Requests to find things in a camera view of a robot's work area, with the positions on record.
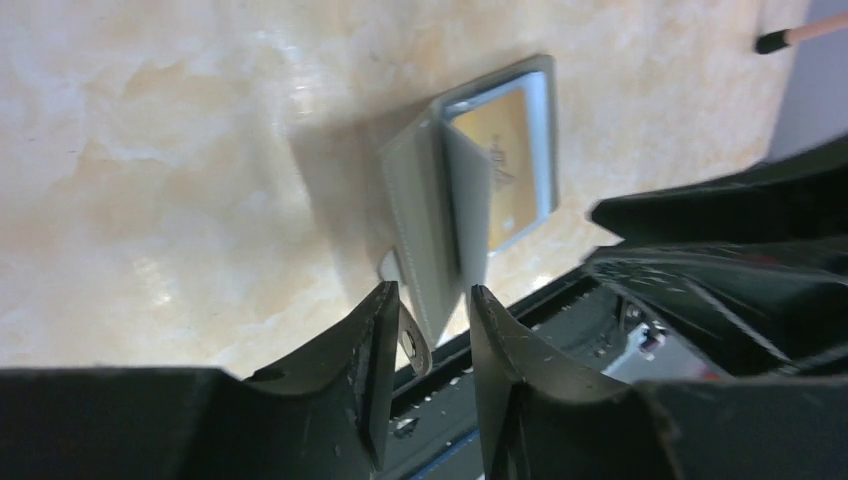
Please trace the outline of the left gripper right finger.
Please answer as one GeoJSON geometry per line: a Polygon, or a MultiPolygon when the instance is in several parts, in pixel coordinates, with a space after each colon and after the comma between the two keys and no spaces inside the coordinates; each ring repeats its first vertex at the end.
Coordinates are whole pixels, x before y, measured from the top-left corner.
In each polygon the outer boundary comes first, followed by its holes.
{"type": "Polygon", "coordinates": [[[544,366],[490,479],[843,479],[847,380],[595,380],[544,366]]]}

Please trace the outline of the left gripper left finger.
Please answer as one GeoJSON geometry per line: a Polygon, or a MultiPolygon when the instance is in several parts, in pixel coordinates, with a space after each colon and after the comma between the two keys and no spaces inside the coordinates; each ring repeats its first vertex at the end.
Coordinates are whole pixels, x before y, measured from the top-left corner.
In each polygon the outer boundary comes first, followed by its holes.
{"type": "Polygon", "coordinates": [[[369,479],[384,463],[399,291],[237,379],[215,368],[5,369],[5,479],[369,479]]]}

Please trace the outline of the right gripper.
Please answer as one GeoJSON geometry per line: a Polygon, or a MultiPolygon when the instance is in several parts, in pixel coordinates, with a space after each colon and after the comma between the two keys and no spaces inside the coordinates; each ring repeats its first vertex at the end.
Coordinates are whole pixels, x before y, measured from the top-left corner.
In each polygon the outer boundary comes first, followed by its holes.
{"type": "Polygon", "coordinates": [[[736,377],[847,371],[847,140],[599,202],[619,237],[585,261],[736,377]]]}

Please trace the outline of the grey card holder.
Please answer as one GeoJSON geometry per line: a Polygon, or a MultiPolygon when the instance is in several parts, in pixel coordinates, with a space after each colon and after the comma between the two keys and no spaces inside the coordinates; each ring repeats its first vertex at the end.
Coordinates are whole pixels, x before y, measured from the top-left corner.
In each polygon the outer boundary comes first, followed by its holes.
{"type": "Polygon", "coordinates": [[[393,221],[393,244],[378,272],[401,283],[399,342],[419,376],[461,300],[486,279],[487,264],[547,222],[559,205],[556,62],[537,54],[429,99],[378,155],[393,221]],[[538,217],[502,248],[488,247],[493,170],[451,120],[506,92],[526,94],[538,217]]]}

